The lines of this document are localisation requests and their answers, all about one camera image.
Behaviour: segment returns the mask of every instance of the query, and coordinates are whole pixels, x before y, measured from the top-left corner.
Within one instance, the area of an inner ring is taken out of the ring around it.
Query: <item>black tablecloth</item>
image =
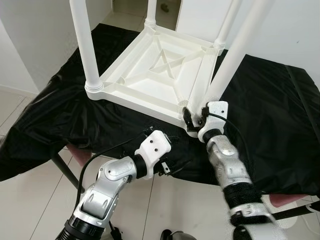
[[[137,35],[104,24],[92,31],[100,74]],[[225,54],[218,58],[216,69]],[[98,152],[153,126],[179,139],[166,156],[170,167],[176,170],[189,162],[174,177],[217,184],[205,145],[199,140],[179,127],[107,100],[90,100],[84,84],[81,57],[76,50],[8,132],[0,148],[0,181],[47,162],[67,143]],[[247,141],[250,160],[246,159],[239,136],[228,125],[226,135],[238,147],[259,190],[319,193],[320,143],[315,131],[319,131],[320,124],[320,93],[306,71],[246,55],[222,100],[229,103],[228,119]],[[141,141],[137,139],[108,155],[132,156]]]

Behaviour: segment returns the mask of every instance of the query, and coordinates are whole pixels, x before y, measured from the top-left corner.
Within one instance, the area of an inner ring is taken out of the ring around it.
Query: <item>white wall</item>
[[[39,92],[0,20],[0,89],[3,88]]]
[[[184,0],[177,31],[213,42],[230,2],[230,0]],[[242,1],[227,38],[227,49],[252,2],[253,0]],[[320,89],[320,1],[276,0],[247,54],[303,68]]]
[[[112,10],[111,0],[87,0],[91,29]],[[0,18],[41,91],[77,48],[68,0],[0,0]]]

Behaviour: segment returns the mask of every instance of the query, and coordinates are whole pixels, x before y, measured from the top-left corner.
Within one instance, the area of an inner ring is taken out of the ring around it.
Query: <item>baseboard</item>
[[[38,93],[35,93],[35,92],[24,91],[24,90],[3,86],[3,85],[0,85],[0,91],[12,93],[12,94],[18,94],[18,95],[29,97],[29,98],[35,98],[38,95]]]

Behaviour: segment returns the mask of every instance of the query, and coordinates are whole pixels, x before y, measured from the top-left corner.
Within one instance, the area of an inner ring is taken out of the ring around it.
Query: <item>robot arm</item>
[[[155,164],[170,150],[167,136],[155,130],[133,158],[127,156],[103,164],[96,182],[85,191],[56,240],[99,240],[117,207],[119,192],[134,179],[152,178]]]
[[[227,118],[228,103],[209,102],[202,110],[198,138],[206,144],[209,161],[229,207],[230,222],[235,226],[234,240],[287,240],[284,232],[261,200],[238,150],[223,135],[225,122],[210,114]]]

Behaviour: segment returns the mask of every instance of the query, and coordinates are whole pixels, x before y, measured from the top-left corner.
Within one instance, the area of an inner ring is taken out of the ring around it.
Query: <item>black wire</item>
[[[101,152],[98,152],[96,153],[95,155],[93,155],[86,163],[85,165],[83,166],[82,170],[81,170],[81,173],[80,173],[80,177],[79,177],[79,184],[78,184],[78,189],[77,189],[77,192],[76,192],[76,201],[75,201],[75,205],[74,205],[74,209],[76,209],[76,207],[78,206],[79,202],[80,202],[80,197],[81,197],[81,189],[82,189],[82,182],[83,182],[83,179],[84,179],[84,175],[85,175],[85,171],[86,171],[86,168],[88,167],[88,165],[92,162],[92,160],[94,160],[95,158],[99,157],[100,155],[102,154],[105,154],[106,152],[109,152],[117,147],[120,147],[124,144],[127,144],[135,139],[137,139],[138,137],[141,136],[141,134],[143,134],[143,132],[139,133],[137,136],[133,137],[133,138],[130,138],[129,140],[126,140],[122,143],[119,143],[113,147],[110,147],[109,149],[107,150],[103,150]]]
[[[213,113],[210,113],[209,112],[209,115],[210,116],[213,116],[213,117],[216,117],[218,119],[222,119],[223,121],[225,121],[226,123],[230,124],[239,134],[240,138],[241,138],[241,141],[243,143],[243,146],[244,146],[244,150],[245,150],[245,154],[246,154],[246,159],[248,161],[248,163],[250,163],[250,155],[249,155],[249,150],[248,150],[248,146],[247,146],[247,143],[246,143],[246,140],[245,138],[242,136],[240,130],[228,119],[224,118],[223,116],[219,116],[219,115],[216,115],[216,114],[213,114]]]
[[[111,231],[115,230],[115,229],[114,229],[114,226],[112,226],[111,221],[109,221],[109,226],[110,226]]]

